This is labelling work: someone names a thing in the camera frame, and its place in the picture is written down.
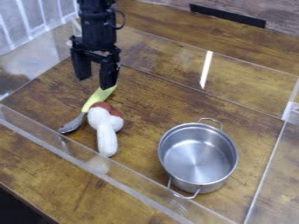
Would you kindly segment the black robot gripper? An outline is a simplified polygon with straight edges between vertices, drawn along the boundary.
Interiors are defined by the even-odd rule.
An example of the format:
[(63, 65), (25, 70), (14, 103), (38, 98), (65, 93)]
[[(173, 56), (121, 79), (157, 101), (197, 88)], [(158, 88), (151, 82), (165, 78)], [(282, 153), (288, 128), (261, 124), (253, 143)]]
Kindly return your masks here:
[[(87, 53), (109, 52), (118, 58), (118, 26), (114, 7), (117, 0), (78, 0), (82, 36), (73, 36), (71, 59), (77, 78), (83, 81), (91, 76), (91, 61)], [(118, 84), (118, 63), (106, 58), (101, 62), (99, 83), (103, 90)]]

